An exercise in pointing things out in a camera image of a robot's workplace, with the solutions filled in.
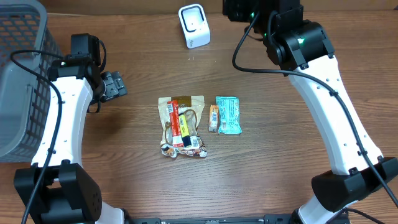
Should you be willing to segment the yellow black marker pen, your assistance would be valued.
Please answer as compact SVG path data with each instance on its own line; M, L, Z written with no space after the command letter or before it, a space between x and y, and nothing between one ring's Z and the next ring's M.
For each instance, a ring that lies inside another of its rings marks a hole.
M179 124L180 124L180 132L181 132L183 145L184 145L184 147L190 147L192 144L191 144L191 140L190 140L190 133L188 130L188 124L187 124L186 117L183 113L180 113L178 116L178 119L179 119Z

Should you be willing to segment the beige snack pouch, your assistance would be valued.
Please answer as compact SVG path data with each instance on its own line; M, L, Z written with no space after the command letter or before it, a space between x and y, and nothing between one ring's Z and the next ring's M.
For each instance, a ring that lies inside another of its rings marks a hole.
M172 144L172 129L167 108L167 102L171 100L177 100L178 115L183 113L186 117L192 144L190 147L184 147L184 145L183 147L174 147ZM198 126L204 107L205 101L203 96L169 96L158 99L159 118L163 128L160 150L163 155L172 158L177 157L179 154L190 157L207 156L205 144L198 133Z

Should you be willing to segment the red snack bar packet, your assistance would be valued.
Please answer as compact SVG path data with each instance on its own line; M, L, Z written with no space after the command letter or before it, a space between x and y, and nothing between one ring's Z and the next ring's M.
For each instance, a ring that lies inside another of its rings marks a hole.
M170 116L172 129L172 144L174 147L183 147L183 141L180 132L180 124L178 121L178 103L177 100L167 102L167 108Z

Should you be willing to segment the orange tissue packet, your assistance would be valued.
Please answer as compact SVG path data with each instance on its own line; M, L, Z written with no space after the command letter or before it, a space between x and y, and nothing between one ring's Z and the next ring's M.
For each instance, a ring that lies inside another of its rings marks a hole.
M209 132L213 132L213 133L217 132L217 130L218 130L218 115L219 115L218 105L211 105L210 113L209 113L209 124L208 124Z

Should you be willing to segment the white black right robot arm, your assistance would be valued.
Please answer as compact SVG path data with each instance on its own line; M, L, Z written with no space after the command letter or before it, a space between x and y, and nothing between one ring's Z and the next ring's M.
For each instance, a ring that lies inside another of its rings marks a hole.
M323 138L331 169L315 176L313 197L290 215L266 223L348 223L352 204L386 189L397 159L385 157L362 125L347 94L324 28L303 17L299 0L223 1L223 14L260 34L276 72L302 96Z

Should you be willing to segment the teal tissue packet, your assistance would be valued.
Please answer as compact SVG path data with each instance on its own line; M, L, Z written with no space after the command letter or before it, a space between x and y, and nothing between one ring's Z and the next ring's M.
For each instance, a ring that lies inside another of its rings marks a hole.
M235 96L217 96L219 109L219 134L241 134L239 98Z

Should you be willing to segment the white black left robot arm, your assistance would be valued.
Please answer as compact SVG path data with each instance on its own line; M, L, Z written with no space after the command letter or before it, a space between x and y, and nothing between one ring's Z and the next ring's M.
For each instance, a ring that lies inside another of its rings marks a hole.
M129 223L122 208L103 201L99 185L82 167L82 139L93 103L126 91L118 73L104 72L105 57L87 50L55 60L47 77L14 63L50 87L50 103L40 145L31 165L16 170L14 186L25 205L22 223Z

